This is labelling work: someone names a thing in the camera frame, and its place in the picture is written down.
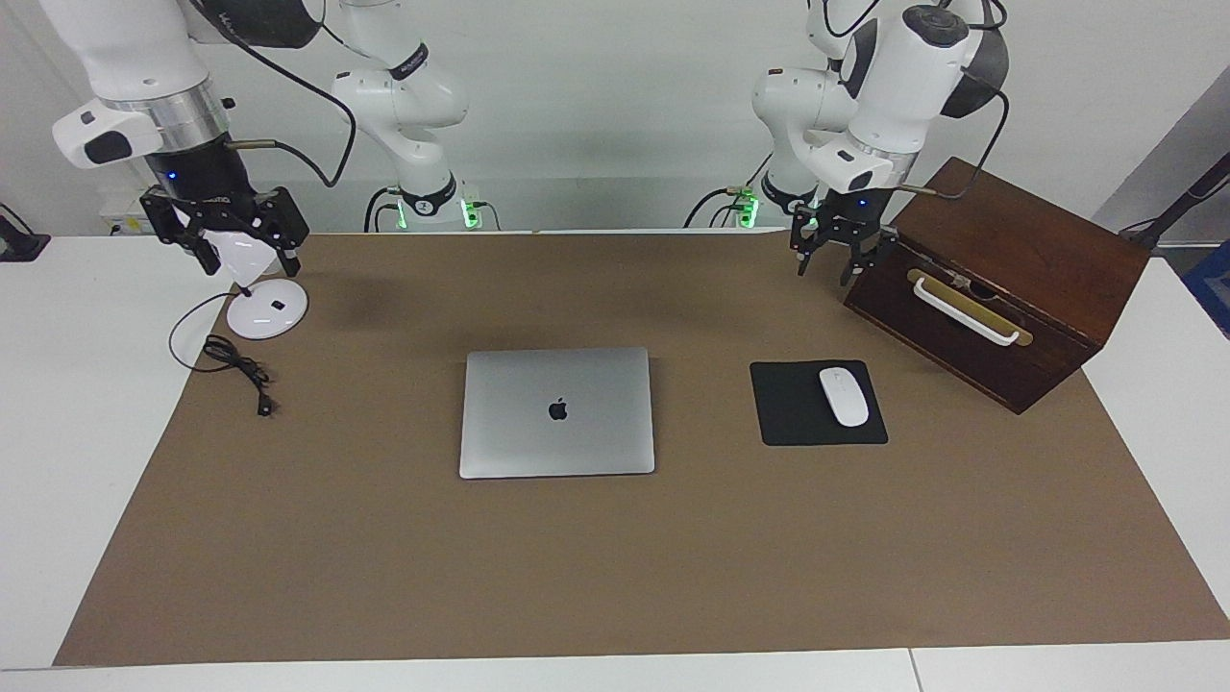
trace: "white handle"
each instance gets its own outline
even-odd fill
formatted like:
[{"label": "white handle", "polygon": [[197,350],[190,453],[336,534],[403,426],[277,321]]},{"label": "white handle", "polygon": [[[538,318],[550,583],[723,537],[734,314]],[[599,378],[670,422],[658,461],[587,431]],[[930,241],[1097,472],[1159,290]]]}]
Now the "white handle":
[{"label": "white handle", "polygon": [[974,317],[950,305],[948,302],[945,302],[943,299],[941,299],[938,295],[927,293],[926,288],[922,286],[924,281],[926,281],[926,277],[919,277],[919,279],[914,281],[915,295],[921,297],[922,301],[926,302],[927,305],[931,305],[932,307],[948,315],[950,317],[968,326],[974,331],[974,333],[982,336],[983,338],[995,343],[996,345],[1011,345],[1016,343],[1017,338],[1021,337],[1020,331],[1014,331],[1012,336],[1004,336],[1002,333],[995,331],[994,328],[986,326],[985,323],[975,320]]}]

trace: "wooden box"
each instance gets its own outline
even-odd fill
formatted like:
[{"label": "wooden box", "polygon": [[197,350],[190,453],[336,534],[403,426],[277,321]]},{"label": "wooden box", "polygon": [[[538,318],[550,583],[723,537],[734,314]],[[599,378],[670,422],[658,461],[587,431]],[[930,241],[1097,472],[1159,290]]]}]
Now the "wooden box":
[{"label": "wooden box", "polygon": [[[950,159],[927,183],[964,188]],[[899,246],[845,304],[1020,414],[1097,354],[1149,252],[983,172],[963,199],[918,195]]]}]

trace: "brown paper mat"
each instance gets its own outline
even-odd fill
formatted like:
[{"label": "brown paper mat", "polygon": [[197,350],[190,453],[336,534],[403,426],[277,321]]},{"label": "brown paper mat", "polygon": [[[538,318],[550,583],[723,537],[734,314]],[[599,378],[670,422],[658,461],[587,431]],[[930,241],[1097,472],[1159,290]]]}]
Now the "brown paper mat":
[{"label": "brown paper mat", "polygon": [[[771,236],[319,236],[306,320],[193,375],[57,665],[1228,638],[1082,375],[1022,417]],[[462,482],[465,356],[647,345],[658,471]],[[766,447],[753,361],[892,442]]]}]

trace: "computer mouse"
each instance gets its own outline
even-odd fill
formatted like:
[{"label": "computer mouse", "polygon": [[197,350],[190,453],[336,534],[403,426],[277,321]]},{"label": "computer mouse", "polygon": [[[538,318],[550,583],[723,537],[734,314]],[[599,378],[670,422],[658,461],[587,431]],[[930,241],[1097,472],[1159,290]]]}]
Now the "computer mouse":
[{"label": "computer mouse", "polygon": [[871,413],[867,411],[867,398],[854,374],[845,369],[824,369],[820,371],[820,388],[829,401],[829,408],[838,423],[845,428],[859,428],[867,423]]}]

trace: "black mouse pad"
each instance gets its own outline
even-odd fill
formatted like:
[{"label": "black mouse pad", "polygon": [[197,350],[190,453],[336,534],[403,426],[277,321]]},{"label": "black mouse pad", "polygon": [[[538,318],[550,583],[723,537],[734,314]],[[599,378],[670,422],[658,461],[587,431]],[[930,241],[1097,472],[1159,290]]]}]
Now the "black mouse pad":
[{"label": "black mouse pad", "polygon": [[[845,428],[833,415],[819,372],[849,370],[867,398],[867,423]],[[756,398],[760,439],[772,447],[808,445],[884,445],[888,431],[876,402],[871,375],[862,361],[806,361],[752,364],[752,391]]]}]

